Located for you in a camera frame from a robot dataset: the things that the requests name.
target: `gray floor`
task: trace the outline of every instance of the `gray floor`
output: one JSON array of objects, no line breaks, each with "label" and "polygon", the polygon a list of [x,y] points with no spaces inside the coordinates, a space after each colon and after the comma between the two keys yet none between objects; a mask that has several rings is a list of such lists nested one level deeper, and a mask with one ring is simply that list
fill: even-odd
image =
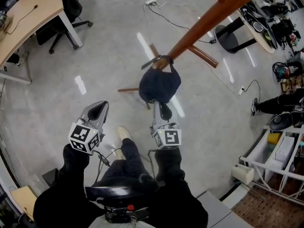
[{"label": "gray floor", "polygon": [[[63,164],[62,149],[73,121],[87,105],[107,100],[110,111],[104,125],[106,134],[99,150],[110,153],[111,145],[120,146],[115,134],[118,125],[127,127],[140,153],[156,147],[150,136],[152,111],[145,108],[138,93],[118,93],[117,89],[137,87],[143,75],[140,66],[147,56],[136,33],[149,41],[143,3],[147,0],[79,0],[83,6],[81,19],[94,22],[77,32],[84,46],[74,51],[66,37],[50,55],[52,40],[43,46],[35,36],[24,47],[30,52],[28,65],[33,83],[23,85],[6,80],[0,111],[0,134],[22,185],[30,184],[39,194],[46,187],[41,175]],[[159,3],[185,4],[189,0],[158,0]],[[192,0],[190,5],[170,4],[157,10],[172,22],[191,27],[215,0]],[[152,42],[161,54],[167,53],[181,38],[180,33],[161,17],[146,10]],[[245,28],[237,31],[239,42],[252,38]],[[208,35],[203,40],[209,41]],[[252,61],[245,49],[237,54],[227,53],[218,43],[198,42],[196,46],[210,54],[219,66],[216,74],[238,93],[256,79],[261,85],[261,101],[279,94],[271,65],[285,61],[287,51],[269,54],[259,44],[249,46]],[[223,63],[225,58],[234,83],[231,84]],[[180,118],[182,128],[181,167],[186,172],[193,195],[209,189],[219,197],[230,187],[230,170],[261,133],[270,116],[250,116],[252,99],[258,97],[258,87],[252,84],[247,93],[234,95],[196,55],[185,52],[175,61],[182,84],[177,98],[185,112]],[[25,67],[10,72],[23,74]],[[81,76],[87,93],[82,95],[75,77]],[[151,171],[149,163],[143,160]],[[93,184],[98,157],[91,157],[85,170],[85,185]]]}]

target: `chair leg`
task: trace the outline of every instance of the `chair leg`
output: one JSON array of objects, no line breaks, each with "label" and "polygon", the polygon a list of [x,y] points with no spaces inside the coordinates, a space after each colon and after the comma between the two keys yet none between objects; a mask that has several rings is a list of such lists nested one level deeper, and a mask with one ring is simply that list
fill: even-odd
[{"label": "chair leg", "polygon": [[66,37],[68,38],[68,40],[71,42],[71,44],[73,45],[73,49],[74,50],[77,50],[79,48],[78,45],[76,45],[72,39],[72,37],[70,36],[69,32],[67,31],[66,32]]},{"label": "chair leg", "polygon": [[87,24],[89,27],[91,27],[91,26],[93,25],[93,23],[92,23],[91,21],[86,20],[86,21],[81,21],[81,22],[79,22],[79,23],[74,23],[74,24],[72,24],[72,26],[73,26],[74,28],[76,28],[76,27],[78,27],[78,26],[85,25],[85,24]]},{"label": "chair leg", "polygon": [[58,34],[53,42],[53,44],[51,45],[51,48],[48,50],[48,52],[50,54],[53,54],[54,53],[54,47],[57,45],[58,41],[60,40],[60,38],[62,37],[63,35],[62,34]]}]

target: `brown carpet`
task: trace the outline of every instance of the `brown carpet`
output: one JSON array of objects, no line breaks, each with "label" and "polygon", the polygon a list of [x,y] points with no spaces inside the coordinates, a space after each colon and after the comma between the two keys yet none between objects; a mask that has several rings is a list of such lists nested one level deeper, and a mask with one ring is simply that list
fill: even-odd
[{"label": "brown carpet", "polygon": [[304,206],[290,202],[257,186],[233,211],[255,228],[304,228]]}]

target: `person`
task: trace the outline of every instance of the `person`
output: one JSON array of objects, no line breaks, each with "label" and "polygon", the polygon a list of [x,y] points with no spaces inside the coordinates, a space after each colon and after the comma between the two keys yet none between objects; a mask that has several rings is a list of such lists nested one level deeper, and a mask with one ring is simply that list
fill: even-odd
[{"label": "person", "polygon": [[292,112],[296,105],[302,105],[304,100],[304,88],[298,88],[292,94],[284,94],[270,100],[259,103],[255,98],[251,105],[251,113],[280,114]]},{"label": "person", "polygon": [[[102,180],[115,176],[139,178],[149,176],[140,159],[138,149],[130,133],[122,126],[117,128],[122,141],[120,160],[115,160]],[[38,228],[78,227],[134,227],[132,224],[107,223],[104,209],[86,199],[84,192],[84,169],[89,164],[89,156],[74,150],[70,144],[63,150],[64,166],[58,172],[56,183],[44,191],[36,200],[33,212]],[[137,228],[200,227],[206,228],[208,213],[202,204],[192,196],[185,172],[181,170],[181,152],[157,150],[155,159],[159,166],[157,181],[166,185],[153,193],[148,205],[149,217],[137,222]]]},{"label": "person", "polygon": [[13,53],[13,55],[11,55],[9,57],[9,59],[7,60],[8,63],[13,63],[15,64],[17,67],[20,67],[25,60],[28,58],[29,53],[25,52],[23,54],[18,55],[17,53]]}]

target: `office chair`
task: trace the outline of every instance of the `office chair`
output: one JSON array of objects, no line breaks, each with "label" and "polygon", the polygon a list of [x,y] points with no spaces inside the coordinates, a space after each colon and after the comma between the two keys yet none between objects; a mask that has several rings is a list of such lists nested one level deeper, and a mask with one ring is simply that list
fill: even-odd
[{"label": "office chair", "polygon": [[[78,2],[78,0],[62,0],[62,2],[63,2],[63,8],[64,8],[64,12],[66,13],[66,16],[68,17],[70,22],[73,23],[75,21],[75,19],[81,14],[81,11],[82,11],[81,4]],[[79,23],[74,23],[74,24],[72,24],[72,26],[75,28],[75,27],[78,27],[78,26],[81,26],[84,24],[87,24],[89,27],[91,27],[93,25],[93,23],[91,21],[86,20],[86,21],[82,21]],[[69,39],[69,41],[73,45],[73,49],[74,50],[78,49],[78,45],[76,45],[74,43],[68,30],[66,29],[65,25],[63,24],[63,22],[61,21],[61,19],[59,17],[56,17],[55,19],[53,19],[51,24],[49,24],[48,26],[50,26],[56,33],[58,33],[51,48],[49,49],[50,54],[54,53],[54,47],[57,45],[60,38],[64,34],[66,35],[66,37]]]}]

